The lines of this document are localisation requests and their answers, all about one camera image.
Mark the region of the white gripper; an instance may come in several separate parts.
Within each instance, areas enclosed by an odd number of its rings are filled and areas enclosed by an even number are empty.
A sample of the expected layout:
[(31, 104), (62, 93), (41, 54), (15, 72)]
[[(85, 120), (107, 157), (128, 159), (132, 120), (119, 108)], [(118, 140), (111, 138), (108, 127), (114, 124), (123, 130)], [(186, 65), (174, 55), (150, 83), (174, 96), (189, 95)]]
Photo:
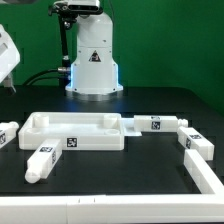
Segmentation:
[(10, 95), (16, 93), (11, 72), (20, 62), (20, 53), (10, 35), (0, 24), (0, 83)]

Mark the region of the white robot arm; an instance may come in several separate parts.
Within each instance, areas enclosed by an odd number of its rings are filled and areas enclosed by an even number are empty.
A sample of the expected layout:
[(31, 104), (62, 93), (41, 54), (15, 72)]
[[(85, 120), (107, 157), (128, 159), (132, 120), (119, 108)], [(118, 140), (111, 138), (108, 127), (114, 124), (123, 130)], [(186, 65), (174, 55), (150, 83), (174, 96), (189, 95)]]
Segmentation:
[[(112, 56), (113, 23), (103, 12), (100, 0), (58, 0), (49, 7), (49, 14), (58, 15), (62, 68), (67, 80), (68, 97), (87, 101), (104, 101), (119, 96), (118, 65)], [(77, 25), (77, 56), (70, 62), (66, 30)]]

